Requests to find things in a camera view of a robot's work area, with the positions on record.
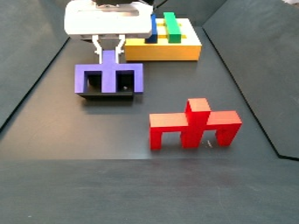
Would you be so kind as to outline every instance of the green block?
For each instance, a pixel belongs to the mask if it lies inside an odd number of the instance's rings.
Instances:
[[[167,38],[169,38],[169,43],[182,43],[182,30],[181,26],[177,22],[177,18],[173,12],[166,12],[163,14],[165,18],[165,24],[166,24],[166,30],[167,30]]]

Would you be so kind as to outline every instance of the red arch block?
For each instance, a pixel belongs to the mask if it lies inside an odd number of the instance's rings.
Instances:
[[[205,130],[217,130],[221,146],[229,146],[242,121],[237,111],[211,112],[206,98],[189,99],[185,113],[150,115],[150,147],[162,149],[165,132],[182,132],[182,147],[198,148]]]

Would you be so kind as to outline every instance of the gray wall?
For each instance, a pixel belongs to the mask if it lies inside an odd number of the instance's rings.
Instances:
[[[299,158],[299,10],[229,0],[203,28],[281,156]]]
[[[202,26],[228,0],[169,0],[157,11],[159,17],[165,11],[175,12],[178,18],[189,18],[193,25]]]
[[[0,0],[0,128],[67,41],[66,0]]]

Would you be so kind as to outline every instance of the white robot part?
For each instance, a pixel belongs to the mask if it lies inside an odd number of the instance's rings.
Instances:
[[[299,4],[299,0],[284,0],[289,4]]]
[[[93,35],[93,43],[97,47],[97,51],[95,51],[95,54],[98,54],[98,63],[102,64],[102,52],[103,52],[103,49],[102,49],[102,46],[99,44],[99,35]]]
[[[123,45],[127,42],[126,35],[119,35],[119,44],[117,46],[117,63],[119,63],[119,55],[125,53]]]
[[[150,38],[154,6],[141,2],[101,5],[91,0],[71,1],[65,16],[65,30],[74,39]]]

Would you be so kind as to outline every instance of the toy block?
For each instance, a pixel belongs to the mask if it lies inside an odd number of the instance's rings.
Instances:
[[[185,113],[150,115],[150,148],[162,149],[165,132],[181,131],[182,147],[198,148],[205,130],[217,130],[221,146],[229,146],[242,121],[237,111],[211,112],[207,99],[189,99]]]
[[[90,93],[89,83],[98,87],[97,92]],[[75,93],[82,97],[91,99],[106,95],[126,96],[143,92],[143,64],[118,64],[115,51],[103,52],[102,64],[75,66]]]
[[[153,36],[147,38],[145,42],[147,44],[157,44],[158,43],[158,29],[157,29],[157,22],[155,22],[155,19],[157,19],[155,14],[151,16],[151,18],[153,18]]]
[[[198,148],[211,114],[207,99],[189,99],[185,114],[189,120],[189,131],[182,133],[182,147]]]
[[[151,149],[162,149],[162,139],[165,132],[185,131],[189,122],[185,113],[151,114],[150,115],[150,141]]]
[[[178,18],[182,30],[182,43],[169,43],[165,20],[158,18],[158,43],[147,44],[142,38],[126,40],[126,60],[199,60],[202,53],[202,42],[198,38],[189,18]]]
[[[217,130],[217,138],[221,146],[230,146],[242,125],[237,111],[211,112],[207,130]]]
[[[165,26],[167,30],[169,43],[182,43],[182,31],[177,22],[177,18],[173,12],[166,12],[165,17]]]

